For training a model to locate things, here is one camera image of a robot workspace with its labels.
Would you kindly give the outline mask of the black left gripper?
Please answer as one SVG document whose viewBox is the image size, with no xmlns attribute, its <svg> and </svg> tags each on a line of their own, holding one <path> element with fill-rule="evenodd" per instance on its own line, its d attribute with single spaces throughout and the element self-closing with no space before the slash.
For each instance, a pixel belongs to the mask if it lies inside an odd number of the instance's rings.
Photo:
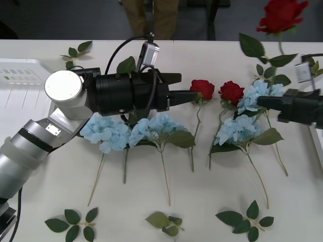
<svg viewBox="0 0 323 242">
<path fill-rule="evenodd" d="M 132 73 L 133 99 L 136 109 L 146 109 L 151 93 L 152 102 L 149 110 L 156 109 L 158 112 L 169 110 L 170 106 L 177 106 L 194 102 L 198 93 L 192 90 L 170 91 L 168 85 L 180 83 L 182 74 L 161 73 L 159 70 L 148 70 L 144 73 Z"/>
</svg>

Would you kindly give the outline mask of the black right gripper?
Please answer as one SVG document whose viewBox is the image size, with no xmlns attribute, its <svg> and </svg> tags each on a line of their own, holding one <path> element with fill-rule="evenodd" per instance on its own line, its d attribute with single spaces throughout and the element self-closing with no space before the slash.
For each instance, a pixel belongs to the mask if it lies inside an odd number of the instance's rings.
<svg viewBox="0 0 323 242">
<path fill-rule="evenodd" d="M 283 97 L 260 96 L 257 105 L 281 109 L 279 122 L 322 126 L 322 96 L 319 96 L 318 89 L 309 92 L 288 89 Z"/>
</svg>

